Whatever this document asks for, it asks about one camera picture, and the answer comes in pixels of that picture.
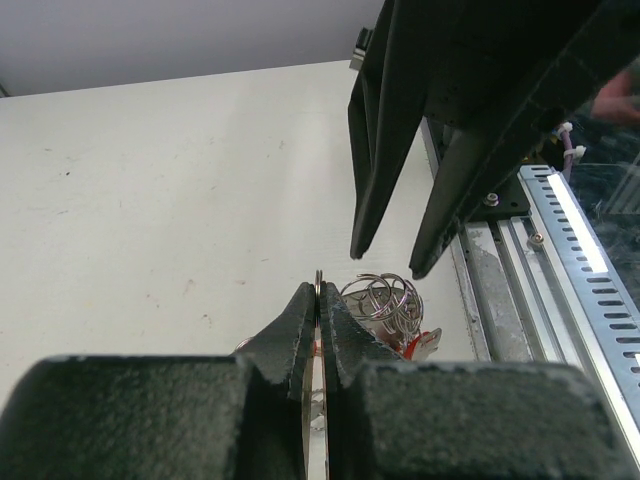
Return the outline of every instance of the red object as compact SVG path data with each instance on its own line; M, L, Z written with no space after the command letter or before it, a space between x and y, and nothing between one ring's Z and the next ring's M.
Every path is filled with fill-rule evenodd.
M416 350L416 347L418 346L418 342L420 342L420 340L422 340L423 337L426 337L430 333L431 332L422 332L416 338L411 340L411 343L409 344L407 349L404 351L404 358L406 358L407 360L411 360L411 357L413 357L413 352Z

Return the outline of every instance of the screw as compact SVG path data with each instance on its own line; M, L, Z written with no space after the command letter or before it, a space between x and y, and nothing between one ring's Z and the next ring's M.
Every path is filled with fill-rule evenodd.
M544 237L542 236L541 233L534 233L529 237L529 241L533 245L542 245L542 242L544 242Z
M484 204L488 207L496 207L498 206L498 203L500 203L500 198L498 197L497 193L488 193L486 197L484 197L483 200Z

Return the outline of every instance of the metal frame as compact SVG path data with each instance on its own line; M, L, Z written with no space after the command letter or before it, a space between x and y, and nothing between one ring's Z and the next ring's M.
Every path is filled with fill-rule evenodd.
M551 23L553 2L508 3L496 5L496 16L471 1L385 1L348 108L356 189L352 258L371 245L424 117L460 134L434 179L409 262L414 279L430 271L541 134L640 50L640 31L630 28L640 14L634 2L581 3ZM548 27L544 42L517 58L505 56L540 21Z
M426 121L422 133L437 168ZM530 214L467 224L455 240L458 278L470 282L461 283L463 300L479 316L472 322L467 315L471 338L474 347L488 346L484 352L493 361L583 370L602 389L640 468L640 314L563 178L552 173L546 166L522 167ZM458 246L464 255L455 254ZM596 273L602 269L606 274Z

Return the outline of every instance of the white surface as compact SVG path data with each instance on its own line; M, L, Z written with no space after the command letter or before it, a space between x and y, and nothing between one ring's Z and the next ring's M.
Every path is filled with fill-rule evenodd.
M422 142L348 256L353 80L338 62L0 100L0 405L48 355L230 353L316 268L409 278ZM471 359L449 253L417 287L433 358Z
M382 0L0 2L13 95L347 59Z

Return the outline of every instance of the white tabletop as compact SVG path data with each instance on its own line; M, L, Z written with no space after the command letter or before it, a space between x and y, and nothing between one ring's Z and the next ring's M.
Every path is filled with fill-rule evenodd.
M345 62L0 100L0 406L38 359L227 354L317 268L410 278L416 141L364 260ZM417 282L434 359L473 357L451 255Z

